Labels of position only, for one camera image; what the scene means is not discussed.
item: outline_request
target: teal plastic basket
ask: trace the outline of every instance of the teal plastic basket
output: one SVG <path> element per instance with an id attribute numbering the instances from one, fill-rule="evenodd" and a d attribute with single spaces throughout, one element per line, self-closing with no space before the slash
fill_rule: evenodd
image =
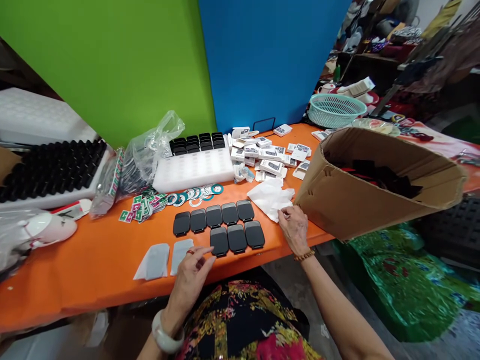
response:
<path id="1" fill-rule="evenodd" d="M 323 93 L 310 99 L 308 118 L 323 128 L 341 128 L 367 112 L 367 106 L 352 97 Z"/>

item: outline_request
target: woman's right hand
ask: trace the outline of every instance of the woman's right hand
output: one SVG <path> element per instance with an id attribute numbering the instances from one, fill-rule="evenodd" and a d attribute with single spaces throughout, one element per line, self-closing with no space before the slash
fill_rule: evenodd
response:
<path id="1" fill-rule="evenodd" d="M 307 243 L 309 219 L 299 206 L 288 206 L 278 210 L 278 223 L 294 255 L 302 256 L 310 251 Z"/>

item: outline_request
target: blue partition board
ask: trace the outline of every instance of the blue partition board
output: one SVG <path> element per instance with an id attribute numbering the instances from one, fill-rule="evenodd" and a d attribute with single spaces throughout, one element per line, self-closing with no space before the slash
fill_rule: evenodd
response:
<path id="1" fill-rule="evenodd" d="M 199 0 L 218 131 L 300 121 L 350 2 Z"/>

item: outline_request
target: plastic bag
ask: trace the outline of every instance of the plastic bag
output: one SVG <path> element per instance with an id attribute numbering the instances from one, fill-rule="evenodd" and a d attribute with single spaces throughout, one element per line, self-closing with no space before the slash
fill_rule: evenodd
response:
<path id="1" fill-rule="evenodd" d="M 246 195 L 259 207 L 270 220 L 278 223 L 279 214 L 277 210 L 292 206 L 292 198 L 295 195 L 294 189 L 282 190 L 284 180 L 282 178 L 272 178 L 261 182 L 255 186 Z"/>
<path id="2" fill-rule="evenodd" d="M 48 211 L 22 209 L 0 212 L 0 274 L 14 267 L 21 260 L 22 252 L 30 248 L 30 236 L 19 222 L 43 213 Z"/>
<path id="3" fill-rule="evenodd" d="M 158 126 L 130 140 L 123 160 L 116 201 L 135 196 L 154 182 L 159 159 L 172 156 L 170 140 L 185 130 L 181 118 L 170 110 Z"/>
<path id="4" fill-rule="evenodd" d="M 117 191 L 120 185 L 120 177 L 125 158 L 123 147 L 117 149 L 115 156 L 107 160 L 103 167 L 95 197 L 91 202 L 90 218 L 97 219 L 105 215 L 115 203 Z"/>

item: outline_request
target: green partition board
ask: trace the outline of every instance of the green partition board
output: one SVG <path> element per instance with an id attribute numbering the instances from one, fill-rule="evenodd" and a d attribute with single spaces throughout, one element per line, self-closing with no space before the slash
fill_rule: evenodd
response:
<path id="1" fill-rule="evenodd" d="M 168 110 L 216 131 L 195 0 L 0 1 L 0 36 L 113 147 Z"/>

